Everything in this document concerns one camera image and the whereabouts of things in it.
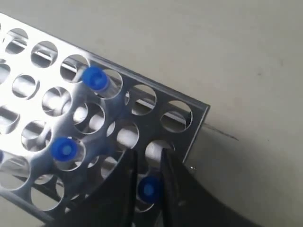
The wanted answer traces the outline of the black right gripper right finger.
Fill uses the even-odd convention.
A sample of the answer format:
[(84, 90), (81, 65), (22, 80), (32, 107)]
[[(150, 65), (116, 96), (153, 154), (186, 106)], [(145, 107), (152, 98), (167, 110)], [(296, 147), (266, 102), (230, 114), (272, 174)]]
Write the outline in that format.
[(170, 149), (161, 153), (162, 216), (166, 227), (256, 227), (221, 203)]

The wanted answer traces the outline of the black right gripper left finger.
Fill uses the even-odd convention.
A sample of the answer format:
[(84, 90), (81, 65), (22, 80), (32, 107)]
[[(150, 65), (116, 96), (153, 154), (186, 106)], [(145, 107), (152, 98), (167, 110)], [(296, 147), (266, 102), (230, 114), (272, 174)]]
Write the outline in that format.
[(128, 149), (111, 174), (76, 208), (46, 227), (130, 227), (134, 218), (138, 155)]

